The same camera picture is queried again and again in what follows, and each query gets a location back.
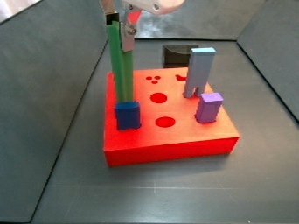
white object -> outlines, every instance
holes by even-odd
[[[155,15],[163,15],[176,11],[183,5],[184,0],[123,0],[139,9]]]

gray floor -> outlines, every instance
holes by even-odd
[[[247,56],[232,42],[138,41],[135,69],[163,67],[163,44],[216,49],[210,84],[240,132],[235,150],[108,168],[106,49],[33,222],[299,222],[298,124]]]

dark gray surface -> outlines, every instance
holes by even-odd
[[[232,42],[136,41],[135,69],[163,67],[163,45],[218,51],[214,90],[240,132],[228,156],[108,168],[103,116],[104,51],[47,185],[35,223],[299,222],[299,129]]]
[[[264,0],[186,0],[182,8],[155,16],[143,12],[138,38],[238,39]]]
[[[298,15],[298,0],[268,0],[238,42],[299,120]]]
[[[0,25],[0,221],[28,221],[107,42],[98,0],[43,1]]]

red block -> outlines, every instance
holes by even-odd
[[[231,153],[239,132],[223,107],[216,122],[196,122],[199,98],[183,97],[186,75],[187,68],[135,71],[142,128],[118,131],[114,74],[108,74],[104,152],[110,166]],[[212,92],[210,85],[204,92]]]

tall green stick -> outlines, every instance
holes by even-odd
[[[122,50],[120,23],[114,21],[107,26],[112,72],[118,102],[134,101],[134,54]]]

